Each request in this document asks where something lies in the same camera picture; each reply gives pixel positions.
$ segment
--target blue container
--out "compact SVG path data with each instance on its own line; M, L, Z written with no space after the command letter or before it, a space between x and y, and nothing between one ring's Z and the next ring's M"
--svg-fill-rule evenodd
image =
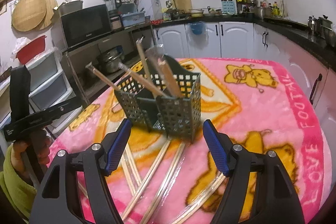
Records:
M203 33L204 22L200 21L200 22L190 23L190 28L193 34L200 35Z
M121 15L124 27L145 23L145 12L136 12Z

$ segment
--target microwave oven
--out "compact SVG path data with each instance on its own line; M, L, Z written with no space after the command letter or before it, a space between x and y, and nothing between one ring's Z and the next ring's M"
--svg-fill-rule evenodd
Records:
M72 51L112 32L105 4L61 15L51 28L54 46Z

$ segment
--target white cabinet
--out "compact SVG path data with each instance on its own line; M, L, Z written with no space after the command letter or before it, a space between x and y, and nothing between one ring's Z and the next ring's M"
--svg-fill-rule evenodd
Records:
M254 26L254 55L256 59L271 60L283 65L309 98L316 82L312 101L315 107L326 80L328 69L306 50L286 37L259 25Z
M315 113L320 121L321 128L325 134L330 147L332 162L336 162L336 74L331 69L328 72L327 80L322 95L315 107ZM336 168L332 170L332 186L336 182Z
M188 49L191 58L221 57L221 37L219 35L218 23L206 23L208 39L204 35L190 33L186 24Z
M220 22L222 57L253 58L253 24Z
M157 44L163 44L164 52L174 58L188 58L189 50L184 24L155 30Z

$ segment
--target pink blanket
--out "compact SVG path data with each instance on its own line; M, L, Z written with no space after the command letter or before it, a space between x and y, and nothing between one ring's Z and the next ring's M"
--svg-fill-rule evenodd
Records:
M249 151L274 150L288 171L298 192L306 223L327 198L331 185L331 157L319 121L304 93L280 64L246 59L185 59L188 70L201 72L202 120L211 119L219 132ZM139 63L133 67L140 70ZM67 128L51 147L51 158L58 150L82 151L116 130L124 113L114 113L116 99L108 89ZM129 146L142 178L146 175L165 138L160 134L132 128ZM143 197L126 223L139 223L166 175L180 141L169 146ZM149 223L171 223L215 178L216 167L209 149L198 132L179 164L179 172ZM85 186L83 175L79 182ZM123 170L119 167L107 178L115 205L122 213L132 198ZM227 181L186 223L210 223ZM255 186L251 175L241 221L249 217ZM88 199L82 194L85 217L94 222Z

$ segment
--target bottle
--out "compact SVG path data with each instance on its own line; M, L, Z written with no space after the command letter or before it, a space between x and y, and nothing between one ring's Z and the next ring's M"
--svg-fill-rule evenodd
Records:
M276 1L273 4L273 15L274 16L278 16L279 15L279 7L278 7L278 4L277 4Z
M267 0L264 0L264 1L262 2L262 5L263 5L264 8L267 8L267 3L268 3Z
M280 11L279 11L279 16L284 17L285 16L285 7L284 7L284 2L280 2Z
M271 3L268 4L268 8L271 9L271 15L273 15L273 7L272 7L272 4L271 4Z

